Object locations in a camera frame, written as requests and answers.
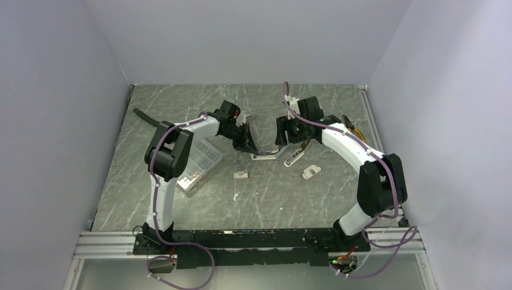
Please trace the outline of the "white staple box tray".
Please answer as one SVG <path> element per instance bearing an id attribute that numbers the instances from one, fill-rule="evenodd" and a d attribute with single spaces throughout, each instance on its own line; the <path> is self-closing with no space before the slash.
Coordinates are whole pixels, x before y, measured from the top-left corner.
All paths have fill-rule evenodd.
<path id="1" fill-rule="evenodd" d="M 312 164 L 303 170 L 302 177 L 305 180 L 309 180 L 321 171 L 321 168 L 317 165 Z"/>

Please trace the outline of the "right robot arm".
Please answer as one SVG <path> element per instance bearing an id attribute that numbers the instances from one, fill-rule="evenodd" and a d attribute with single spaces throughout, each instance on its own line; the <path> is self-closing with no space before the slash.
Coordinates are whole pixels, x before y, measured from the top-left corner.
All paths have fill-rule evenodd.
<path id="1" fill-rule="evenodd" d="M 288 113 L 277 118 L 277 145 L 315 139 L 336 152 L 358 174 L 356 204 L 334 223 L 335 248 L 348 250 L 366 226 L 379 218 L 394 218 L 408 198 L 402 161 L 386 155 L 352 133 L 334 115 L 324 115 L 316 97 L 283 96 Z"/>

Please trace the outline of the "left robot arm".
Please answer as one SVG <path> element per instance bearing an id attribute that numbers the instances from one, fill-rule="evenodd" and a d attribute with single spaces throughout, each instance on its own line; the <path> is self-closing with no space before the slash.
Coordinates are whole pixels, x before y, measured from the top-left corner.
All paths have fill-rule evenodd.
<path id="1" fill-rule="evenodd" d="M 172 248 L 174 191 L 178 177 L 187 166 L 192 146 L 218 135 L 231 140 L 237 151 L 259 152 L 242 110 L 228 101 L 223 101 L 214 112 L 203 112 L 190 121 L 158 124 L 144 155 L 152 197 L 142 225 L 142 233 L 155 252 L 164 254 Z"/>

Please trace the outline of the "white staple box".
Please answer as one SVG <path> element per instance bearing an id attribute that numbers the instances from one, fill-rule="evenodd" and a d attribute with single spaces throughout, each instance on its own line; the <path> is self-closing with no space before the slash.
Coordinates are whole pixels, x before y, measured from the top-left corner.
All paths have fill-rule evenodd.
<path id="1" fill-rule="evenodd" d="M 248 171 L 244 170 L 244 171 L 238 171 L 238 172 L 234 172 L 233 174 L 233 177 L 234 179 L 248 179 Z"/>

